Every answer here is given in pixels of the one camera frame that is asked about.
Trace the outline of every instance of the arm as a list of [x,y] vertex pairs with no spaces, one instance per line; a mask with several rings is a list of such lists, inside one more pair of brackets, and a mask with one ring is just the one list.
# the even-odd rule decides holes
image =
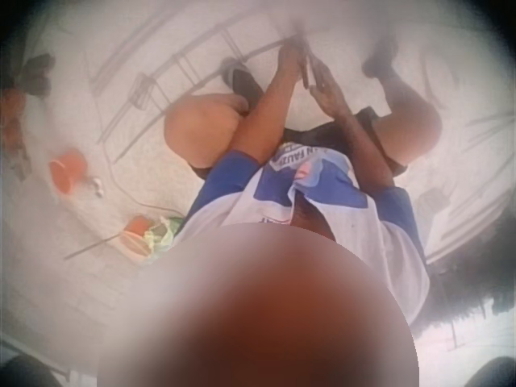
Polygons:
[[266,163],[283,136],[293,88],[299,80],[301,50],[286,44],[280,50],[278,70],[264,96],[236,129],[228,151],[245,153]]
[[312,61],[317,86],[310,87],[310,93],[322,111],[332,117],[341,128],[349,144],[349,159],[360,189],[374,197],[386,188],[393,187],[393,174],[389,166],[349,109],[330,69],[317,58],[312,58]]

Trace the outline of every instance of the orange cup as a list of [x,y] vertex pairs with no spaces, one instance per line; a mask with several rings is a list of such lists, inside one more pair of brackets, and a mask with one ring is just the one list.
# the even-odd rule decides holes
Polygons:
[[136,215],[120,233],[122,244],[139,256],[150,256],[152,251],[144,240],[145,231],[153,225],[152,220]]
[[88,170],[85,157],[73,148],[48,163],[52,181],[62,194],[71,194],[73,187],[84,179]]

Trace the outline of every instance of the black shorts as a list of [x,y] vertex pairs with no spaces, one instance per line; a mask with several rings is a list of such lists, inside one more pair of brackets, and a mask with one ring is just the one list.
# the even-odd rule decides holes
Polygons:
[[[355,114],[355,117],[358,119],[358,122],[368,134],[371,141],[374,142],[378,150],[383,155],[385,162],[389,166],[393,175],[398,176],[404,173],[407,167],[399,164],[385,154],[385,150],[381,146],[380,140],[372,128],[372,123],[380,118],[374,109],[371,106],[368,106]],[[310,129],[309,131],[293,131],[292,129],[285,129],[281,143],[296,143],[306,145],[308,147],[328,148],[341,152],[344,155],[349,155],[349,146],[345,141],[342,130],[335,121],[324,123],[323,125]],[[192,167],[192,170],[201,179],[206,179],[211,168],[200,169]]]

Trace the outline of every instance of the blue sleeve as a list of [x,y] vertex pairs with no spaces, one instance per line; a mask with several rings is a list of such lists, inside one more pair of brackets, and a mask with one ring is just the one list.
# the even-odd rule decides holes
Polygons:
[[378,218],[381,221],[394,223],[403,229],[424,260],[425,255],[409,194],[403,188],[390,187],[375,195],[373,199],[377,204]]
[[252,157],[239,151],[229,151],[211,169],[186,220],[213,200],[242,192],[258,169],[260,164]]

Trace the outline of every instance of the white and blue shirt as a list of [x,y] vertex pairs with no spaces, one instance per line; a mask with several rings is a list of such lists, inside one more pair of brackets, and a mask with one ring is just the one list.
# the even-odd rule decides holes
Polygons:
[[330,149],[284,144],[263,167],[228,152],[208,175],[174,244],[230,224],[290,224],[296,191],[321,212],[335,242],[384,280],[413,322],[430,282],[409,196],[398,187],[366,195],[348,158]]

